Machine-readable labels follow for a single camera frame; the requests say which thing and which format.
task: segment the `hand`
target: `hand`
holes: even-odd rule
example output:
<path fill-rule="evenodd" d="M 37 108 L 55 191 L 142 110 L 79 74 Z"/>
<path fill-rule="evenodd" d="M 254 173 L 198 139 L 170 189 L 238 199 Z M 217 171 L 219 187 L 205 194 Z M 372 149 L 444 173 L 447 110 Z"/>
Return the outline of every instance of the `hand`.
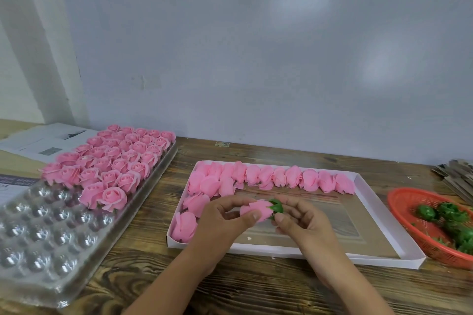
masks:
<path fill-rule="evenodd" d="M 256 200 L 234 195 L 218 198 L 205 206 L 195 234 L 185 249 L 192 253 L 192 258 L 203 262 L 204 276 L 212 273 L 235 239 L 261 217 L 258 210 L 241 217 L 239 211 L 231 211 L 251 202 Z"/>
<path fill-rule="evenodd" d="M 356 272 L 337 239 L 328 217 L 311 203 L 298 197 L 276 195 L 284 212 L 276 213 L 273 224 L 276 232 L 286 234 L 298 245 L 317 277 L 329 288 L 335 288 Z"/>

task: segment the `basket rim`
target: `basket rim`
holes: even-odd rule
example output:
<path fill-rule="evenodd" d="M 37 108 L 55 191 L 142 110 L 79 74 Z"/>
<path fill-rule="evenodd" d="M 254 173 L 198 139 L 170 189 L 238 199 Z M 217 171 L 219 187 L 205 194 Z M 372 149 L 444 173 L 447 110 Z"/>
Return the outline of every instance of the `basket rim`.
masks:
<path fill-rule="evenodd" d="M 449 246 L 445 246 L 439 242 L 434 241 L 431 237 L 429 237 L 427 234 L 422 233 L 417 227 L 413 226 L 411 223 L 409 223 L 401 214 L 400 212 L 393 206 L 393 201 L 395 198 L 399 197 L 403 192 L 413 192 L 413 193 L 421 193 L 424 194 L 430 198 L 435 198 L 439 201 L 443 202 L 450 202 L 458 206 L 459 209 L 462 211 L 467 211 L 468 214 L 470 215 L 470 218 L 473 219 L 473 211 L 469 210 L 466 208 L 464 205 L 461 205 L 450 198 L 441 196 L 440 194 L 434 193 L 434 192 L 429 192 L 424 189 L 419 189 L 419 188 L 411 188 L 411 187 L 401 187 L 401 188 L 396 188 L 390 191 L 387 195 L 387 203 L 389 205 L 389 208 L 391 209 L 391 212 L 393 213 L 394 217 L 398 220 L 399 223 L 405 228 L 408 228 L 410 231 L 412 231 L 414 234 L 416 234 L 418 237 L 422 238 L 423 240 L 427 241 L 431 246 L 438 247 L 439 249 L 449 253 L 450 255 L 453 255 L 456 258 L 461 258 L 463 260 L 467 260 L 469 262 L 473 262 L 473 255 L 465 254 L 464 252 L 460 252 L 456 249 L 452 249 Z"/>

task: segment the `wooden table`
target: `wooden table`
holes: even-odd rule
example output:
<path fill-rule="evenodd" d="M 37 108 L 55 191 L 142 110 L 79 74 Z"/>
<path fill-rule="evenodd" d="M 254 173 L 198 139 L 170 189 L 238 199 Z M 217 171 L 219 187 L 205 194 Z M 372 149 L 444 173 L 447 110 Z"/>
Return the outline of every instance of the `wooden table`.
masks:
<path fill-rule="evenodd" d="M 53 310 L 1 301 L 1 314 L 120 314 L 176 257 L 166 231 L 198 160 L 298 165 L 360 173 L 386 202 L 396 187 L 418 187 L 461 203 L 429 166 L 178 138 L 179 152 L 80 297 Z M 420 270 L 358 266 L 397 314 L 473 314 L 473 274 L 427 260 Z M 187 314 L 342 314 L 304 260 L 228 254 L 198 287 Z"/>

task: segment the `stack of brown cardboard strips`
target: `stack of brown cardboard strips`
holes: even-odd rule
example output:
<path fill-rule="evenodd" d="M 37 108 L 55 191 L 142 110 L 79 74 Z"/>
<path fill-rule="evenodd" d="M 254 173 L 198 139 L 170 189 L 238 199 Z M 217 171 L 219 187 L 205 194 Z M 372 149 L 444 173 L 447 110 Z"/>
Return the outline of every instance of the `stack of brown cardboard strips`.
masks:
<path fill-rule="evenodd" d="M 452 159 L 432 169 L 444 177 L 444 182 L 469 205 L 473 205 L 473 165 L 464 159 Z"/>

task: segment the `person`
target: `person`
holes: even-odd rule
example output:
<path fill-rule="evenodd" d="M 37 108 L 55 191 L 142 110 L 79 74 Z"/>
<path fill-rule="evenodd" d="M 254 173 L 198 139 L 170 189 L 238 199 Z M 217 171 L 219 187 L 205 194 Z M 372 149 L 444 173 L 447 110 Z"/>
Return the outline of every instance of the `person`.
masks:
<path fill-rule="evenodd" d="M 346 256 L 328 217 L 298 197 L 275 195 L 284 213 L 276 213 L 276 232 L 291 237 L 320 281 L 332 289 L 350 315 L 393 315 L 393 310 Z M 186 248 L 139 296 L 125 315 L 180 315 L 199 283 L 212 273 L 235 239 L 255 225 L 258 210 L 239 216 L 235 207 L 254 199 L 222 197 L 204 208 L 195 234 Z"/>

